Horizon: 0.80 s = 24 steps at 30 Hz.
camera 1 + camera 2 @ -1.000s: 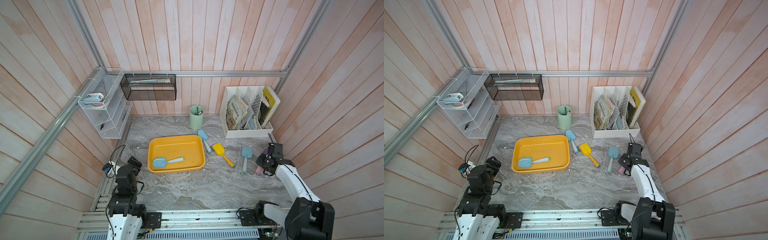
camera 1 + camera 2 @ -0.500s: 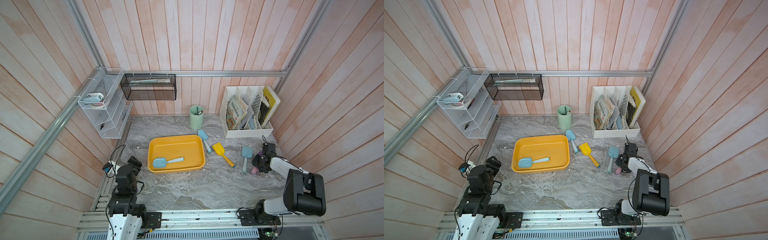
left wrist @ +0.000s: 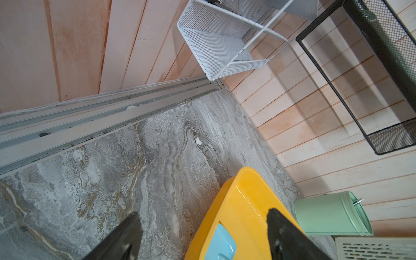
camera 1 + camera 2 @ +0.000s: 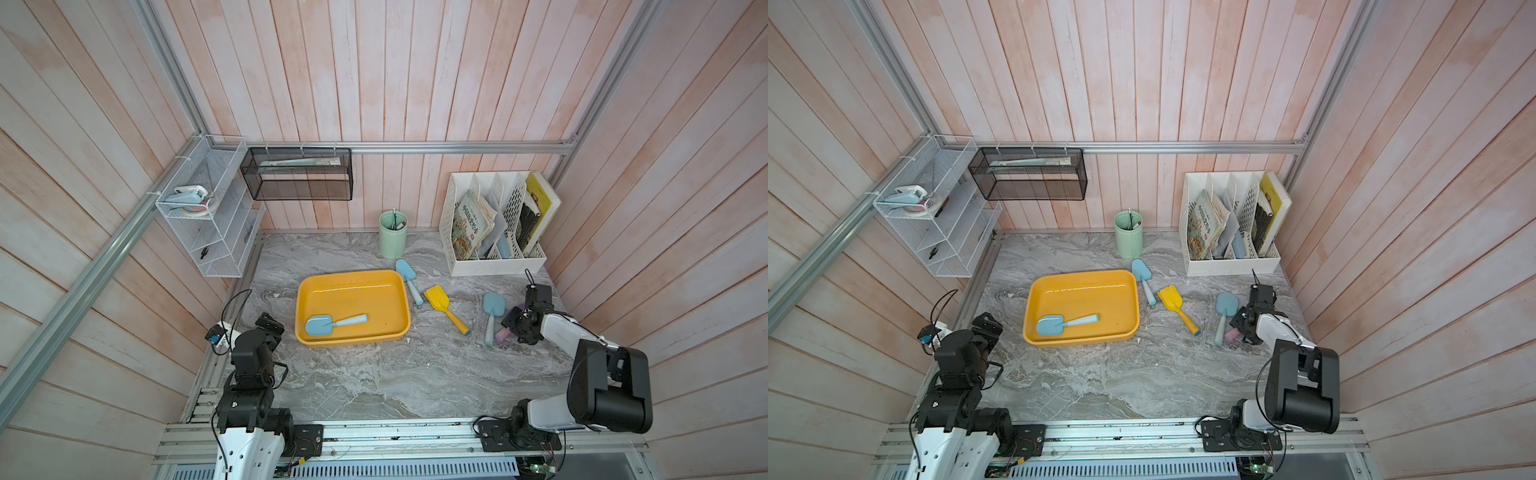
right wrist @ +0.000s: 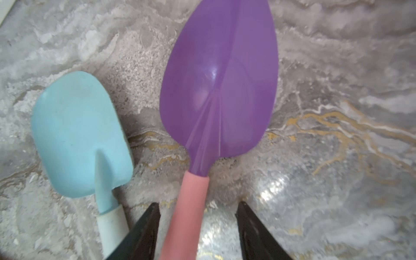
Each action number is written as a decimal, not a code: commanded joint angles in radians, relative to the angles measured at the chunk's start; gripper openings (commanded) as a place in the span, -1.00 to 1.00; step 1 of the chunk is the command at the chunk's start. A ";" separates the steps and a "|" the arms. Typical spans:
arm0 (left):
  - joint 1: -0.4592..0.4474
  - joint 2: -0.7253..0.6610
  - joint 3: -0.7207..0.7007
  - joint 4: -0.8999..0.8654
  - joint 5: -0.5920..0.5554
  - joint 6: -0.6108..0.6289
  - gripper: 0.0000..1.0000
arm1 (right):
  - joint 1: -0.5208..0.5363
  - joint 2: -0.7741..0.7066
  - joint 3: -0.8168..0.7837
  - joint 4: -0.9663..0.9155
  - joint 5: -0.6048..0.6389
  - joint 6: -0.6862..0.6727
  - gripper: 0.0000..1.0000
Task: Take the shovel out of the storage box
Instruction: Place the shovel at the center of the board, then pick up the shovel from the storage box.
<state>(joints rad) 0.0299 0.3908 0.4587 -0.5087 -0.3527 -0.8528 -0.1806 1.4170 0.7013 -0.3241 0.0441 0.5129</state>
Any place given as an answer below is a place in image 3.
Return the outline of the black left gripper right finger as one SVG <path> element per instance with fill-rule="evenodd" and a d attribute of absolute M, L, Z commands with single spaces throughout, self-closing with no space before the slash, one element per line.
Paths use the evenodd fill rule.
<path fill-rule="evenodd" d="M 277 209 L 272 208 L 268 211 L 266 222 L 273 260 L 330 259 Z"/>

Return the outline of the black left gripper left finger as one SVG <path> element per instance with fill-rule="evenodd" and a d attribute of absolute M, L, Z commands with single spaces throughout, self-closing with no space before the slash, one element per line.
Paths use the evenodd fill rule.
<path fill-rule="evenodd" d="M 143 238 L 139 214 L 129 214 L 84 260 L 137 260 Z"/>

